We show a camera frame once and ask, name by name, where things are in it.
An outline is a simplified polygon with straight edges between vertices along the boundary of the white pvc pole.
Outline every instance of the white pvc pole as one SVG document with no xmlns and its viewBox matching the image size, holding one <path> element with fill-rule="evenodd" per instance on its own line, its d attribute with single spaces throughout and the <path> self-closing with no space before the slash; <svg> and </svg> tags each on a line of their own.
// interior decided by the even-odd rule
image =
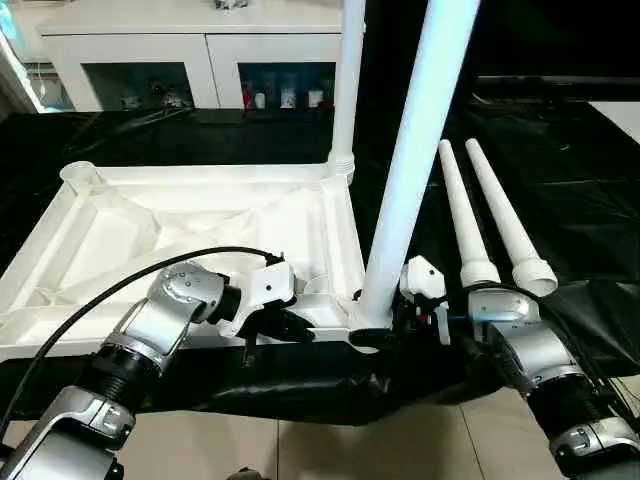
<svg viewBox="0 0 640 480">
<path fill-rule="evenodd" d="M 451 218 L 456 231 L 458 250 L 462 260 L 460 281 L 463 287 L 481 282 L 500 282 L 496 266 L 489 260 L 467 190 L 458 169 L 451 143 L 442 140 L 438 147 L 442 173 L 447 187 Z"/>
<path fill-rule="evenodd" d="M 342 50 L 335 86 L 333 141 L 328 159 L 330 173 L 345 175 L 349 183 L 355 170 L 353 131 L 364 42 L 365 3 L 365 0 L 344 0 Z"/>
<path fill-rule="evenodd" d="M 466 147 L 491 215 L 513 263 L 516 285 L 536 295 L 549 295 L 558 287 L 553 270 L 539 257 L 478 141 L 469 139 Z"/>
<path fill-rule="evenodd" d="M 429 0 L 373 238 L 359 323 L 391 324 L 391 302 L 480 0 Z"/>
</svg>

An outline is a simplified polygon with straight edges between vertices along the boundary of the glass cabinet door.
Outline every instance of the glass cabinet door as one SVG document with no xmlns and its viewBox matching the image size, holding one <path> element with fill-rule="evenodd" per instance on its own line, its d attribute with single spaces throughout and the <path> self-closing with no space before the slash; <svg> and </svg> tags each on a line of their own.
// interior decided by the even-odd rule
<svg viewBox="0 0 640 480">
<path fill-rule="evenodd" d="M 333 106 L 335 63 L 239 63 L 245 109 Z"/>
<path fill-rule="evenodd" d="M 340 34 L 208 35 L 222 108 L 333 105 Z"/>
<path fill-rule="evenodd" d="M 218 108 L 198 34 L 43 36 L 77 111 Z"/>
<path fill-rule="evenodd" d="M 193 107 L 183 63 L 84 63 L 104 110 Z"/>
<path fill-rule="evenodd" d="M 73 104 L 50 63 L 24 63 L 33 92 L 47 112 L 72 112 Z"/>
</svg>

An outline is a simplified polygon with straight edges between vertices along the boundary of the white plastic tray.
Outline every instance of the white plastic tray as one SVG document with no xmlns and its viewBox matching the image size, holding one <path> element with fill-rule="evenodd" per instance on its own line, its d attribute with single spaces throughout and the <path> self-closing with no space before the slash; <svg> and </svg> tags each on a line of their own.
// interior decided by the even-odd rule
<svg viewBox="0 0 640 480">
<path fill-rule="evenodd" d="M 222 245 L 283 252 L 297 277 L 296 313 L 316 326 L 318 340 L 346 340 L 357 328 L 345 313 L 362 287 L 364 265 L 346 181 L 325 178 L 325 171 L 325 165 L 68 165 L 62 187 L 0 278 L 0 361 L 33 355 L 69 315 L 125 276 Z M 262 266 L 242 254 L 198 261 L 231 275 Z M 51 354 L 95 351 L 153 276 L 94 309 Z M 242 343 L 202 325 L 185 345 Z"/>
</svg>

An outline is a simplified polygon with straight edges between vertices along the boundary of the black plastic sheet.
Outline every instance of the black plastic sheet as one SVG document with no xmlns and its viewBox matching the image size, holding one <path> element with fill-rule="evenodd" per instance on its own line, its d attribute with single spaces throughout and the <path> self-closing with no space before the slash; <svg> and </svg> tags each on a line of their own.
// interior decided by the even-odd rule
<svg viewBox="0 0 640 480">
<path fill-rule="evenodd" d="M 361 112 L 352 202 L 368 249 L 399 113 Z M 502 278 L 511 266 L 464 151 L 483 145 L 560 288 L 549 298 L 607 374 L 640 372 L 640 147 L 588 105 L 469 105 L 456 108 L 452 141 L 488 251 Z M 0 217 L 6 267 L 55 194 L 57 173 L 76 160 L 107 165 L 317 163 L 330 149 L 327 112 L 229 111 L 14 116 L 0 126 L 5 160 Z M 410 246 L 459 287 L 460 260 L 438 162 Z M 461 313 L 464 306 L 454 305 Z M 254 367 L 242 349 L 183 351 L 145 411 L 216 411 L 321 423 L 362 424 L 418 399 L 457 402 L 501 385 L 481 351 L 412 339 L 395 352 L 363 355 L 347 344 L 265 346 Z M 72 383 L 85 357 L 51 358 L 18 409 L 37 417 Z M 0 407 L 26 360 L 0 364 Z"/>
</svg>

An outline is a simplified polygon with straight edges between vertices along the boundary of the white cabinet countertop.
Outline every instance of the white cabinet countertop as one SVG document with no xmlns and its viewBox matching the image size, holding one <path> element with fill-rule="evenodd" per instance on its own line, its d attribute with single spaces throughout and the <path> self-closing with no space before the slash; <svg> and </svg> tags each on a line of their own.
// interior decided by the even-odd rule
<svg viewBox="0 0 640 480">
<path fill-rule="evenodd" d="M 214 0 L 75 0 L 39 26 L 42 35 L 340 33 L 342 0 L 250 0 L 217 10 Z"/>
<path fill-rule="evenodd" d="M 640 143 L 640 102 L 591 102 L 591 105 Z"/>
</svg>

